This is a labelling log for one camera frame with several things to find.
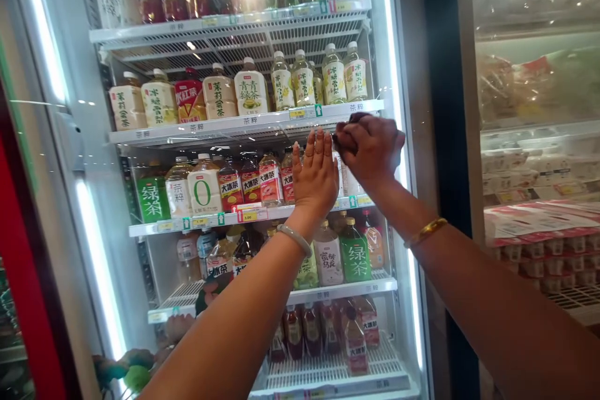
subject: plastic bottle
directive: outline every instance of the plastic bottle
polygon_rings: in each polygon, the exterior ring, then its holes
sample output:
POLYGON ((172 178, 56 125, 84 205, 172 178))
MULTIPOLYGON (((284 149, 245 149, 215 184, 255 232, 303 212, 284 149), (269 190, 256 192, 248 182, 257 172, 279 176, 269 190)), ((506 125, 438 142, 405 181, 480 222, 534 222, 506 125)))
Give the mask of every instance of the plastic bottle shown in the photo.
POLYGON ((283 184, 283 199, 287 205, 296 203, 294 197, 294 178, 292 176, 294 161, 292 160, 292 147, 286 148, 286 155, 281 161, 281 180, 283 184))
POLYGON ((386 253, 382 237, 383 229, 374 222, 370 209, 363 209, 362 215, 364 216, 364 226, 361 227, 360 232, 367 238, 371 269, 382 269, 386 263, 386 253))
POLYGON ((294 89, 292 88, 292 73, 283 57, 283 52, 276 51, 273 54, 273 65, 271 66, 271 82, 275 97, 275 110, 286 111, 296 107, 294 101, 294 89))
POLYGON ((325 85, 323 75, 317 70, 314 61, 309 61, 308 65, 312 70, 312 89, 314 91, 314 101, 318 104, 325 104, 325 85))
POLYGON ((263 74, 256 70, 251 57, 244 58, 244 66, 235 78, 237 110, 240 116, 269 112, 266 83, 263 74))
POLYGON ((233 252, 236 250, 238 236, 226 236, 219 239, 206 258, 209 277, 225 276, 233 280, 233 252))
POLYGON ((200 230, 198 240, 196 241, 196 247, 198 250, 198 256, 200 257, 200 272, 202 279, 208 278, 208 265, 207 258, 215 244, 217 243, 217 234, 211 228, 202 228, 200 230))
POLYGON ((346 218, 346 227, 339 234, 342 246, 342 262, 346 282, 368 281, 371 279, 371 260, 367 239, 354 227, 356 220, 346 218))
POLYGON ((339 153, 336 151, 332 151, 331 156, 333 157, 334 165, 337 161, 337 177, 338 177, 338 184, 339 184, 339 188, 337 190, 337 196, 343 197, 344 196, 344 177, 342 176, 342 158, 339 155, 339 153))
POLYGON ((209 120, 239 115, 233 80, 225 75, 222 64, 212 65, 212 73, 202 82, 202 91, 209 120))
POLYGON ((137 196, 143 223, 154 223, 171 218, 164 185, 164 172, 158 166, 158 162, 151 162, 148 173, 137 180, 137 196))
POLYGON ((336 355, 340 352, 339 334, 336 329, 336 312, 331 300, 321 304, 321 329, 323 336, 323 351, 325 354, 336 355))
POLYGON ((364 61, 358 57, 358 45, 355 41, 348 44, 348 54, 344 58, 344 79, 348 101, 361 101, 367 98, 367 69, 364 61))
POLYGON ((300 265, 300 270, 294 280, 294 290, 313 289, 319 287, 319 275, 317 273, 317 262, 314 257, 314 246, 311 243, 311 257, 305 257, 300 265))
POLYGON ((162 70, 154 69, 154 78, 142 85, 142 98, 150 128, 178 123, 175 88, 162 70))
POLYGON ((167 200, 172 218, 193 216, 188 190, 188 175, 193 170, 187 156, 175 158, 175 165, 165 176, 167 200))
POLYGON ((342 230, 346 227, 346 216, 348 213, 346 211, 340 211, 338 213, 337 218, 333 221, 332 229, 339 235, 342 230))
POLYGON ((344 63, 336 53, 336 45, 331 43, 325 47, 323 60, 323 76, 325 78, 325 103, 346 103, 346 85, 344 83, 344 63))
POLYGON ((335 231, 329 228, 329 221, 324 220, 313 237, 315 259, 319 283, 322 286, 335 286, 344 282, 342 256, 339 239, 335 231))
POLYGON ((281 168, 273 150, 267 150, 258 164, 261 175, 261 200, 266 208, 281 206, 284 202, 281 186, 281 168))
POLYGON ((117 131, 146 128, 146 112, 142 100, 138 76, 133 72, 123 72, 125 81, 109 91, 114 124, 117 131))
POLYGON ((186 79, 175 83, 175 100, 179 123, 206 120, 206 105, 198 72, 186 67, 186 79))
POLYGON ((315 104, 313 71, 304 56, 304 50, 296 50, 296 61, 292 67, 293 86, 296 90, 296 106, 315 104))
POLYGON ((312 358, 321 356, 321 353, 323 352, 319 316, 319 310, 315 307, 313 302, 304 303, 302 329, 304 330, 306 350, 312 358))
POLYGON ((223 161, 223 167, 219 170, 219 191, 221 192, 223 211, 226 213, 230 213, 233 206, 241 205, 244 202, 238 171, 231 167, 227 160, 223 161))
POLYGON ((286 355, 286 338, 283 333, 282 321, 277 324, 275 335, 271 340, 271 347, 269 348, 269 362, 270 363, 282 363, 287 358, 286 355))
POLYGON ((344 164, 344 161, 341 161, 341 163, 344 197, 364 194, 363 187, 358 183, 358 180, 354 177, 350 168, 344 164))
POLYGON ((369 361, 367 359, 367 346, 360 319, 354 307, 346 309, 346 327, 344 337, 346 341, 346 355, 348 358, 348 371, 350 376, 369 374, 369 361))
POLYGON ((375 308, 373 299, 365 295, 355 297, 354 301, 361 318, 367 348, 376 349, 379 347, 379 326, 377 324, 377 309, 375 308))
POLYGON ((98 0, 98 9, 102 28, 117 28, 120 25, 114 0, 98 0))
POLYGON ((253 157, 245 160, 242 167, 242 191, 244 202, 255 203, 261 201, 261 174, 253 157))
POLYGON ((302 320, 294 305, 286 306, 283 324, 286 331, 287 353, 291 359, 298 361, 304 355, 304 343, 302 320))
POLYGON ((200 259, 196 249, 198 236, 184 231, 183 237, 177 241, 177 257, 179 258, 179 275, 182 283, 193 283, 202 279, 200 259))
POLYGON ((219 190, 219 167, 208 153, 198 154, 196 167, 187 176, 187 187, 195 216, 223 212, 219 190))

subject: bracelet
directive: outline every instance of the bracelet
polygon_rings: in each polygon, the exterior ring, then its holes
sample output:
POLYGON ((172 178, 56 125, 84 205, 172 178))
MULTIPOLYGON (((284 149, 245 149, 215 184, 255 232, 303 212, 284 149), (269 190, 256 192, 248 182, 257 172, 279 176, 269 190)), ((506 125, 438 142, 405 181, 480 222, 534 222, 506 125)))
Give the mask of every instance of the bracelet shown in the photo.
POLYGON ((302 247, 302 250, 304 250, 304 253, 306 253, 307 258, 310 258, 313 255, 313 249, 310 247, 308 242, 306 242, 306 239, 304 239, 298 232, 292 230, 287 225, 277 225, 277 231, 281 231, 283 234, 287 234, 290 238, 295 240, 296 244, 302 247))
POLYGON ((411 239, 404 243, 404 248, 414 248, 421 244, 425 239, 434 234, 437 230, 446 225, 448 221, 443 217, 438 217, 434 221, 425 225, 421 231, 415 234, 411 239))

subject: gold bangle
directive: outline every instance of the gold bangle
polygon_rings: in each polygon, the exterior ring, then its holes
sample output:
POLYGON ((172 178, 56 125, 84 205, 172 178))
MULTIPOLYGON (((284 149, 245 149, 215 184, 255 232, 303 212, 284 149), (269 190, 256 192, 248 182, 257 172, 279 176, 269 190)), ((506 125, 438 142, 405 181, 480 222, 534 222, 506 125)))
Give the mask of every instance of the gold bangle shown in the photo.
POLYGON ((415 234, 410 240, 404 243, 404 248, 413 248, 421 244, 425 239, 446 225, 448 221, 443 217, 438 217, 434 221, 425 225, 421 231, 415 234))

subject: green bottle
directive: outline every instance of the green bottle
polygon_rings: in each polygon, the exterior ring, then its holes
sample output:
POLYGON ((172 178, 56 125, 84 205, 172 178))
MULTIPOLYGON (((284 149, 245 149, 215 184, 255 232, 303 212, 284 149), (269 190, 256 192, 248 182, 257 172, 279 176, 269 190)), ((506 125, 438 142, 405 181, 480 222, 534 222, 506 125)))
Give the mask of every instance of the green bottle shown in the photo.
POLYGON ((342 263, 347 283, 371 279, 371 260, 366 237, 354 227, 353 217, 346 218, 346 226, 339 234, 342 246, 342 263))
POLYGON ((150 172, 137 180, 137 196, 143 223, 154 223, 171 218, 164 174, 157 164, 150 164, 150 172))

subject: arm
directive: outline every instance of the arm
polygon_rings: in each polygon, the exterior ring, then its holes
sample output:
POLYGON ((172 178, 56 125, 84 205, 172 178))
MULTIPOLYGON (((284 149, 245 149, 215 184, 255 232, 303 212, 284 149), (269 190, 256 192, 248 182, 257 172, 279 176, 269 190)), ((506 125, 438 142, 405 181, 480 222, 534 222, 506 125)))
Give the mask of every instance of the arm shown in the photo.
MULTIPOLYGON (((286 225, 310 243, 338 193, 331 136, 319 129, 315 142, 311 131, 304 166, 298 143, 293 158, 297 200, 286 225)), ((140 398, 246 398, 304 257, 304 250, 293 239, 275 234, 202 313, 140 398)))
MULTIPOLYGON (((367 116, 338 126, 337 139, 344 162, 408 240, 437 216, 393 178, 399 133, 393 121, 367 116)), ((598 397, 600 341, 560 307, 450 225, 411 250, 507 398, 598 397)))

